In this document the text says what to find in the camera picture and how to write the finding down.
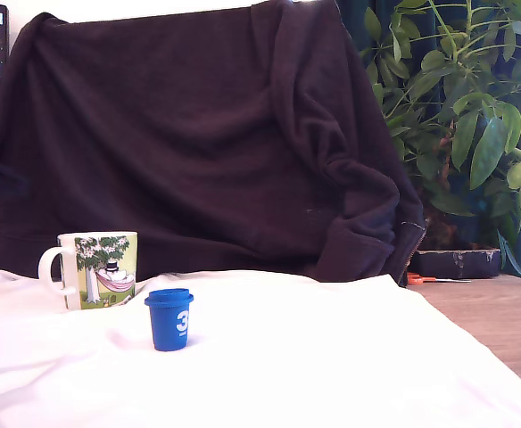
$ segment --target white fabric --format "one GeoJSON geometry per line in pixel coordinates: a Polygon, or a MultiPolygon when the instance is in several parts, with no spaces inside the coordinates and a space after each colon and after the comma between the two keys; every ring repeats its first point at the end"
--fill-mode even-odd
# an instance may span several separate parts
{"type": "Polygon", "coordinates": [[[127,305],[69,312],[0,272],[0,427],[521,428],[521,380],[388,276],[140,285],[127,305]],[[194,295],[189,343],[158,352],[144,298],[172,287],[194,295]]]}

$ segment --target hammock illustration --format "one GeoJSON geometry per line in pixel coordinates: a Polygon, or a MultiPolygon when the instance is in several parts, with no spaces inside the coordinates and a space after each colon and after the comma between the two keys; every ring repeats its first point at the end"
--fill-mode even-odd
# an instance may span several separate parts
{"type": "Polygon", "coordinates": [[[96,272],[96,277],[104,287],[113,292],[125,292],[136,283],[136,277],[131,274],[119,281],[112,281],[111,279],[100,275],[98,272],[96,272]]]}

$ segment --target mug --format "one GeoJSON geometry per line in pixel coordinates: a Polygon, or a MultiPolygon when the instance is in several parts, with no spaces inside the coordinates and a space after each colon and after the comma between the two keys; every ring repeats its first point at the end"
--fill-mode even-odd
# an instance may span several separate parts
{"type": "Polygon", "coordinates": [[[58,244],[40,258],[38,279],[64,296],[67,309],[107,308],[135,296],[136,232],[64,234],[58,235],[58,244]],[[50,275],[59,254],[62,289],[50,275]]]}

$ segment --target dark planter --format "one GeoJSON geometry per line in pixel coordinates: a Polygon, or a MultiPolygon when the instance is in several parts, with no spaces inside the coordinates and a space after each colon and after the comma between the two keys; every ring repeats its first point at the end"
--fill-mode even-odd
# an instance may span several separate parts
{"type": "Polygon", "coordinates": [[[490,278],[499,274],[500,250],[417,251],[409,272],[450,279],[490,278]]]}

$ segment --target number 3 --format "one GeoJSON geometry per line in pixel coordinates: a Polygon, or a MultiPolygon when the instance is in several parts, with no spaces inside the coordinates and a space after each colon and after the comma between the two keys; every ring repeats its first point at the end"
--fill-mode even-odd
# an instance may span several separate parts
{"type": "Polygon", "coordinates": [[[180,332],[184,332],[187,329],[187,318],[189,317],[189,311],[184,310],[183,312],[179,312],[178,319],[181,320],[181,324],[177,325],[177,328],[180,332]]]}

